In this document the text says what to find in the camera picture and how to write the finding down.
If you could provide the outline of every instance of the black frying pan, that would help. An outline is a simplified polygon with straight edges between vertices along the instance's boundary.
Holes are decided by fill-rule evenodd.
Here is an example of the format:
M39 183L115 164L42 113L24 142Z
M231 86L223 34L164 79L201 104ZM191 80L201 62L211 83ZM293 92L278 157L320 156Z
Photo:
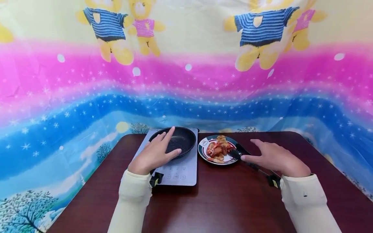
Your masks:
M150 137L149 141L151 142L158 134L162 134L163 132L168 133L170 129L171 127L159 130ZM193 131L184 127L175 127L170 143L168 143L166 153L180 148L181 153L174 159L181 158L194 147L195 141L196 138Z

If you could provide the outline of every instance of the hand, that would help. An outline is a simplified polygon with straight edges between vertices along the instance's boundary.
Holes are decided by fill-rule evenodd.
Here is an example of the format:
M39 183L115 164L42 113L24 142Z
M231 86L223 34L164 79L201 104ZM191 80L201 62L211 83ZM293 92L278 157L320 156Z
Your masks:
M145 145L145 148L129 164L128 171L138 175L147 175L151 170L161 167L181 153L181 149L166 154L175 127L166 134L163 132Z
M276 143L262 142L259 139L251 139L259 147L261 156L243 155L245 162L254 163L269 170L280 171L288 177L306 177L311 175L310 168L290 151Z

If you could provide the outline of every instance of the pink striped shirt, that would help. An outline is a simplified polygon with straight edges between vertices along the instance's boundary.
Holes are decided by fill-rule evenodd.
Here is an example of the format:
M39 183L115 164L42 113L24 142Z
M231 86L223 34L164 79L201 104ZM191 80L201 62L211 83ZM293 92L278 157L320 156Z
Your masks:
M133 24L137 30L138 37L153 37L154 36L154 20L153 19L143 19L136 20Z
M297 25L294 28L294 32L308 28L310 20L312 19L314 14L315 10L311 9L303 12L303 14L297 20Z

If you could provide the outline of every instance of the table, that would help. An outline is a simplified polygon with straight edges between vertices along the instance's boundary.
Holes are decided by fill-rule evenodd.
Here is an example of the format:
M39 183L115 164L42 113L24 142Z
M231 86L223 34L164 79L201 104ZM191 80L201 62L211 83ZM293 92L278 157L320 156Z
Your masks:
M199 133L198 141L211 133ZM250 142L275 142L303 160L318 175L328 206L342 232L370 232L373 203L293 132L222 133L254 155ZM118 200L120 179L145 135L126 135L114 147L48 233L104 233ZM157 186L145 215L143 233L294 233L280 190L244 163L214 166L198 156L195 187Z

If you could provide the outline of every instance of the teddy bear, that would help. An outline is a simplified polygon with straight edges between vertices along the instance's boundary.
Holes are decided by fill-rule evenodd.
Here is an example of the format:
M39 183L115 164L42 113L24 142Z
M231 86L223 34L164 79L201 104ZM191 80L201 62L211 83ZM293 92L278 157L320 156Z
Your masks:
M118 63L130 65L134 61L133 52L126 41L123 29L133 23L128 14L119 13L122 0L84 0L86 8L76 12L77 20L91 25L100 45L101 56L111 62L111 53Z
M7 0L0 0L0 3L6 3ZM11 31L6 28L2 23L0 23L0 43L10 43L13 42L14 37Z
M327 17L324 11L311 9L316 1L317 0L308 0L303 13L298 18L294 30L292 31L290 40L284 50L285 52L291 49L291 45L293 45L294 49L297 51L303 51L310 46L310 41L308 40L308 26L310 22L321 22Z
M166 26L149 18L156 0L128 0L128 3L130 11L135 18L132 27L128 29L128 33L137 35L140 53L148 55L151 51L154 56L160 56L161 51L154 38L154 31L162 32L166 29Z
M256 59L262 69L271 68L281 52L285 27L301 15L294 0L248 0L249 12L224 20L224 30L241 32L240 52L235 62L238 71L249 70Z

